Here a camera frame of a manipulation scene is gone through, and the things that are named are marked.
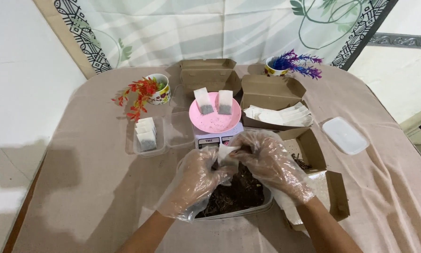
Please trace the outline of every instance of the digital kitchen scale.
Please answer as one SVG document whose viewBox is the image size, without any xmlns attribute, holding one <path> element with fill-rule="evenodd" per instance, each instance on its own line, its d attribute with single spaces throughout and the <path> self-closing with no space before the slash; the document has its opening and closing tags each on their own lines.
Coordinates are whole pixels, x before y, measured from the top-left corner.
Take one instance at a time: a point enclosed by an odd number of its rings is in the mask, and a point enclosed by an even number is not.
<svg viewBox="0 0 421 253">
<path fill-rule="evenodd" d="M 206 133 L 195 126 L 193 126 L 193 133 L 195 134 L 195 148 L 202 149 L 206 146 L 219 146 L 220 143 L 228 145 L 229 140 L 234 135 L 243 131 L 241 122 L 237 123 L 235 127 L 219 134 Z"/>
</svg>

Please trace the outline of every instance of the pink bowl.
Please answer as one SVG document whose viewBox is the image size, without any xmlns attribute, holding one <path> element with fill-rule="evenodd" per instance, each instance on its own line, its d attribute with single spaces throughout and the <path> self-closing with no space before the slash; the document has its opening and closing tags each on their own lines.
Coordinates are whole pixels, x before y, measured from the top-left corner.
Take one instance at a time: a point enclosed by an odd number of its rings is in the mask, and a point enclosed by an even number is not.
<svg viewBox="0 0 421 253">
<path fill-rule="evenodd" d="M 232 115 L 222 115 L 218 114 L 215 107 L 218 104 L 218 92 L 209 92 L 209 98 L 214 112 L 202 115 L 194 100 L 188 111 L 192 124 L 204 132 L 214 134 L 226 132 L 235 127 L 241 117 L 241 109 L 237 101 L 233 98 Z"/>
</svg>

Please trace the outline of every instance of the forearm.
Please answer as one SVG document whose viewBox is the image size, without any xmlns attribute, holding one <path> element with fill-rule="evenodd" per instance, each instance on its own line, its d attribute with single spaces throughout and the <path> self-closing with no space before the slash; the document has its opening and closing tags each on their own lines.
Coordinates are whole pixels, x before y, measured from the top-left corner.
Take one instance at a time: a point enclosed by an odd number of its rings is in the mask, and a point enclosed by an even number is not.
<svg viewBox="0 0 421 253">
<path fill-rule="evenodd" d="M 175 219 L 155 211 L 117 253 L 151 253 L 157 249 Z"/>
<path fill-rule="evenodd" d="M 317 197 L 297 206 L 317 253 L 362 253 Z"/>
</svg>

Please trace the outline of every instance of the purple artificial plant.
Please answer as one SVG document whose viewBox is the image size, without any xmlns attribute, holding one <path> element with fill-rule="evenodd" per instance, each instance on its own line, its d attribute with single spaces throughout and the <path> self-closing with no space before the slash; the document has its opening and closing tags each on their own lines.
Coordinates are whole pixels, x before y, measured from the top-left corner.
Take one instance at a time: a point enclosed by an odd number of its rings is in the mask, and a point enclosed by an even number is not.
<svg viewBox="0 0 421 253">
<path fill-rule="evenodd" d="M 294 53 L 294 49 L 282 54 L 281 56 L 274 59 L 274 61 L 269 64 L 272 69 L 276 70 L 286 70 L 289 69 L 292 72 L 301 73 L 303 76 L 310 76 L 312 79 L 321 78 L 321 70 L 317 69 L 314 66 L 306 66 L 306 62 L 310 61 L 312 63 L 321 64 L 323 59 L 318 58 L 317 56 L 310 55 L 300 55 Z"/>
</svg>

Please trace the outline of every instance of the artificial plant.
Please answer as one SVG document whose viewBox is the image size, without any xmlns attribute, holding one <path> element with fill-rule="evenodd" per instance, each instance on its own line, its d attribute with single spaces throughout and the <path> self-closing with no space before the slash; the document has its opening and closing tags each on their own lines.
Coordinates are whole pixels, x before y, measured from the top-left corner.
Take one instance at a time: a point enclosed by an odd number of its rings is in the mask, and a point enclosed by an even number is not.
<svg viewBox="0 0 421 253">
<path fill-rule="evenodd" d="M 143 78 L 141 80 L 132 82 L 128 85 L 129 88 L 123 91 L 123 95 L 112 99 L 112 101 L 118 101 L 119 106 L 123 106 L 124 101 L 128 101 L 128 95 L 130 92 L 137 92 L 137 99 L 134 101 L 133 106 L 130 108 L 130 112 L 126 114 L 130 120 L 138 121 L 140 119 L 140 111 L 147 112 L 145 104 L 148 99 L 154 95 L 158 90 L 165 88 L 165 84 L 157 83 L 156 78 Z"/>
<path fill-rule="evenodd" d="M 307 62 L 320 64 L 322 61 L 323 59 L 318 58 L 317 56 L 297 55 L 295 54 L 294 49 L 292 49 L 277 57 L 269 66 L 276 70 L 289 69 L 292 72 L 298 72 L 303 76 L 309 76 L 314 79 L 321 78 L 320 74 L 322 71 L 314 66 L 307 66 Z"/>
</svg>

